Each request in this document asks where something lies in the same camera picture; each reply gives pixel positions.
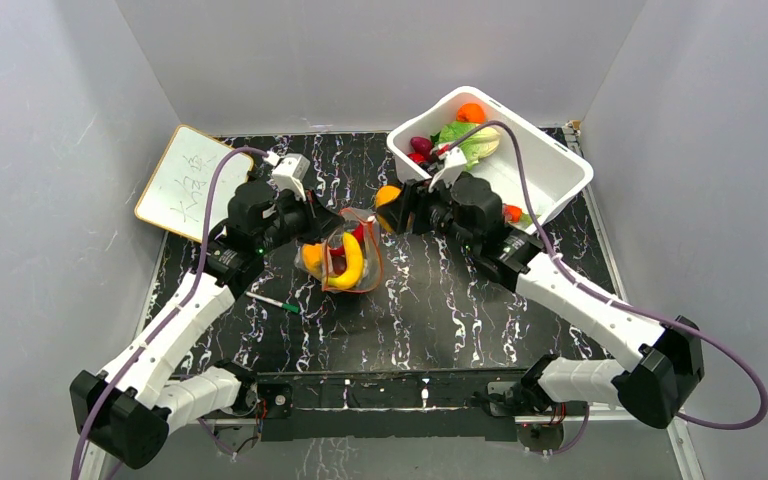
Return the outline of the small orange toy fruit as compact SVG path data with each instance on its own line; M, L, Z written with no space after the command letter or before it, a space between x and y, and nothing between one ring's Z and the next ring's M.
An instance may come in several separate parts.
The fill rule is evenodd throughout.
M393 233L394 229L385 219L385 216L379 212L379 210L393 201L395 201L401 194L401 189L394 185L382 186L375 195L375 209L376 209L376 221L380 224L381 228L387 233Z

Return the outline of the yellow toy bell pepper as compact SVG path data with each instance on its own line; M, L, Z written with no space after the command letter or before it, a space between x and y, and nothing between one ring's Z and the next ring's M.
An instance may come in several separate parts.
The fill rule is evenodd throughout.
M300 249L300 258L305 271L315 278L322 277L324 262L322 244L303 244Z

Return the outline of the red toy chili pepper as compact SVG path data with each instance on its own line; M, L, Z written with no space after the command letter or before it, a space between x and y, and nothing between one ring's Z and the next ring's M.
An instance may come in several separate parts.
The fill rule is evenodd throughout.
M364 226L361 224L358 224L353 230L352 230L352 236L355 238L357 243L360 246L364 245ZM329 249L329 253L332 256L344 256L345 255L345 242L343 242L342 245L338 247L333 247Z

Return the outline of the dark red toy fruit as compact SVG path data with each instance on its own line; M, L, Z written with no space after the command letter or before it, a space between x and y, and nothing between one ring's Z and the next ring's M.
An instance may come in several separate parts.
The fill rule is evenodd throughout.
M331 256L329 259L329 277L339 277L347 270L347 260L345 256Z

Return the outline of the clear zip bag orange zipper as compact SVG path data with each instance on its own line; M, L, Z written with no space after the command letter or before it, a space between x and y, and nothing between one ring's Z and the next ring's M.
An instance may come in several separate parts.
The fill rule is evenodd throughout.
M294 265L325 292L364 294L383 276L380 224L371 210L344 208L344 224L324 242L302 244Z

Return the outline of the yellow toy banana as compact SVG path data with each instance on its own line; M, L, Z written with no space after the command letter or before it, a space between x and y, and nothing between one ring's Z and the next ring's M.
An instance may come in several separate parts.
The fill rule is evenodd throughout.
M364 270L364 257L361 246L351 233L342 234L342 244L345 242L345 257L347 270L339 277L327 276L326 285L331 289L352 290L361 280Z

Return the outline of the purple toy eggplant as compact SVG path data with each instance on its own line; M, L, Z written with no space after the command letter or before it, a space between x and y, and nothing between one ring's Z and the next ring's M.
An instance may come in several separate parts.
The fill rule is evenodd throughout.
M433 142L425 137L415 136L409 141L413 153L428 157L434 147Z

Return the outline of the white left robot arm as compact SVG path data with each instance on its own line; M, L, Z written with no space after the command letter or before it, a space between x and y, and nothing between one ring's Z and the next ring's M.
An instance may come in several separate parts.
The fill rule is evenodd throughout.
M256 377L230 360L171 383L170 376L215 320L260 277L267 253L296 241L319 243L343 226L310 189L241 184L226 218L208 225L197 264L149 325L97 373L82 371L69 393L79 440L72 475L93 444L132 469L147 465L171 433L214 411L257 407Z

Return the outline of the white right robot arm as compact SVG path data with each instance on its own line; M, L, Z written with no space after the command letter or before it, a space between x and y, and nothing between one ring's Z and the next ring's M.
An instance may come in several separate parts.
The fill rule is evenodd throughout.
M380 224L392 233L435 232L460 243L490 281L559 315L605 348L608 360L541 357L517 384L484 399L494 416L550 413L567 402L620 406L638 421L664 429L704 376L701 342L679 327L621 310L589 281L565 278L536 235L512 226L488 181L462 175L452 187L430 182L385 185L375 196Z

